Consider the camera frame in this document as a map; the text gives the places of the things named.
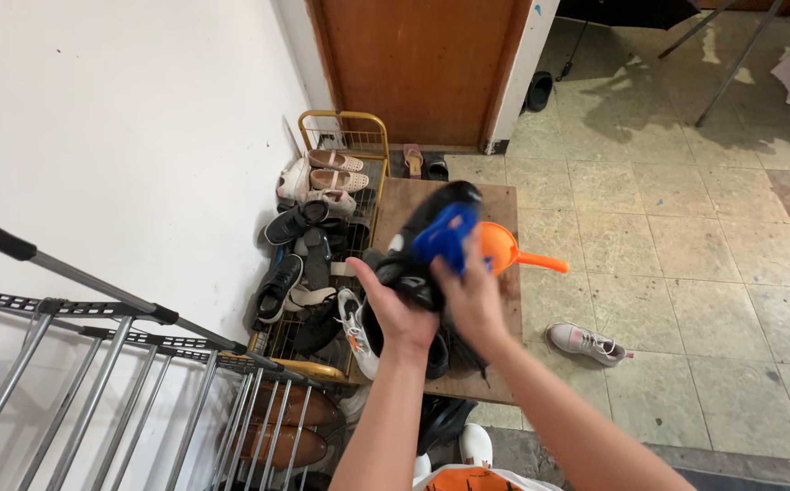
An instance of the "hand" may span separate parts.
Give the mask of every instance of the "hand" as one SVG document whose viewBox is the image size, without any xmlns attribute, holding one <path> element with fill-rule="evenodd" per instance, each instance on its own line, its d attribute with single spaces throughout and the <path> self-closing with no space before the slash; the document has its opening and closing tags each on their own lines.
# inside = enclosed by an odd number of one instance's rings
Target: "hand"
<svg viewBox="0 0 790 491">
<path fill-rule="evenodd" d="M 383 352 L 427 359 L 428 348 L 440 326 L 440 315 L 413 305 L 388 286 L 381 285 L 377 275 L 364 261 L 347 258 L 346 263 L 356 271 L 383 330 Z"/>
<path fill-rule="evenodd" d="M 465 275 L 453 273 L 441 256 L 434 258 L 432 273 L 453 312 L 456 330 L 481 356 L 491 360 L 490 350 L 510 336 L 504 324 L 498 279 L 489 273 L 480 249 L 480 229 L 475 227 L 462 247 Z"/>
</svg>

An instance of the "orange scoop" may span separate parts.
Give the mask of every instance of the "orange scoop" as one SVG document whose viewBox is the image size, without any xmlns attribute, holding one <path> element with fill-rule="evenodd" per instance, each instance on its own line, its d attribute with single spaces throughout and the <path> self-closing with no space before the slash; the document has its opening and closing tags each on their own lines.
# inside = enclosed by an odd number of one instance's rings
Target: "orange scoop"
<svg viewBox="0 0 790 491">
<path fill-rule="evenodd" d="M 493 222 L 480 222 L 480 241 L 483 257 L 492 258 L 492 274 L 495 276 L 512 263 L 548 267 L 559 273 L 568 273 L 570 269 L 567 261 L 520 251 L 513 234 Z"/>
</svg>

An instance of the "gray sneaker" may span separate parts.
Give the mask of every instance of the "gray sneaker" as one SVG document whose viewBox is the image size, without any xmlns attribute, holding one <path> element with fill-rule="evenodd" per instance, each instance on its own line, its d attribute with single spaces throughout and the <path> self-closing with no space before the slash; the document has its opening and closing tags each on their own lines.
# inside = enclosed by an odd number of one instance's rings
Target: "gray sneaker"
<svg viewBox="0 0 790 491">
<path fill-rule="evenodd" d="M 547 328 L 555 346 L 569 353 L 582 353 L 599 363 L 615 367 L 625 358 L 625 348 L 616 341 L 570 322 L 558 322 Z"/>
</svg>

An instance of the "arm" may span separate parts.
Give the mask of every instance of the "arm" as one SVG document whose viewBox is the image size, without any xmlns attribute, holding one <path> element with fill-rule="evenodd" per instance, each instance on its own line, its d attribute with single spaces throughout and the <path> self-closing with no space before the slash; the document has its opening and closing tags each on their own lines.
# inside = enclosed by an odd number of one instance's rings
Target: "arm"
<svg viewBox="0 0 790 491">
<path fill-rule="evenodd" d="M 411 488 L 428 347 L 437 314 L 405 305 L 367 264 L 347 262 L 365 289 L 386 343 L 362 418 L 331 480 L 332 491 Z"/>
<path fill-rule="evenodd" d="M 498 281 L 466 241 L 466 273 L 441 258 L 432 271 L 452 306 L 456 329 L 500 373 L 532 427 L 578 489 L 692 490 L 679 474 L 578 396 L 513 340 L 501 314 Z"/>
</svg>

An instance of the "black umbrella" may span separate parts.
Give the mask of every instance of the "black umbrella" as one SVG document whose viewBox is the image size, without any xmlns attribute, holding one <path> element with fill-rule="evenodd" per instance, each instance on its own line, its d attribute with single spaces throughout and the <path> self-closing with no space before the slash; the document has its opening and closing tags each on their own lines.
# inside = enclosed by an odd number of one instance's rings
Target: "black umbrella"
<svg viewBox="0 0 790 491">
<path fill-rule="evenodd" d="M 590 22 L 610 27 L 648 27 L 668 30 L 699 12 L 701 8 L 697 0 L 562 0 L 555 16 L 584 20 L 585 24 L 576 39 L 570 60 L 562 69 L 562 75 L 556 77 L 556 80 L 561 80 L 574 66 L 572 63 L 574 52 L 580 45 L 583 32 Z"/>
</svg>

